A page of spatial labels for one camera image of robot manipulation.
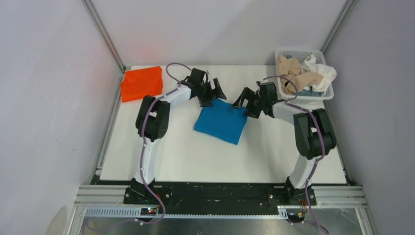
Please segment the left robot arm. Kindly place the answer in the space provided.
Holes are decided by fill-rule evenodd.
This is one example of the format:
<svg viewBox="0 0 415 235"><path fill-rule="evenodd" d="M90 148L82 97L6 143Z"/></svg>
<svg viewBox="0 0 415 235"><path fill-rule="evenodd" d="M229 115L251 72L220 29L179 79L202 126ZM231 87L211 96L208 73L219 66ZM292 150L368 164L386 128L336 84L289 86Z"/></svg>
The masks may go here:
<svg viewBox="0 0 415 235"><path fill-rule="evenodd" d="M171 109L193 98L199 100L201 107L211 107L213 100L227 98L218 78L210 80L207 71L191 69L190 75L176 82L171 90L157 96L146 95L142 100L135 122L141 151L137 171L126 190L128 199L135 196L143 204L154 199L150 184L155 180L158 147L167 133Z"/></svg>

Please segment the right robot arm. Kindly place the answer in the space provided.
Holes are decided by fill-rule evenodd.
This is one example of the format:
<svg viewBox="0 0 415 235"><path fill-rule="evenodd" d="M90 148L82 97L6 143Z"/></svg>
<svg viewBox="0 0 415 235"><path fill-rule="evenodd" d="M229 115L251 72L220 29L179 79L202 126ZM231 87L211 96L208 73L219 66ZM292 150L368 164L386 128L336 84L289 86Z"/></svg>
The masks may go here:
<svg viewBox="0 0 415 235"><path fill-rule="evenodd" d="M276 86L272 82L257 82L259 89L245 87L238 99L231 105L241 109L246 101L244 115L259 118L265 114L283 120L294 127L295 144L299 153L292 173L286 178L283 189L269 196L269 203L310 205L312 177L317 164L337 145L337 140L324 108L308 110L299 105L278 99Z"/></svg>

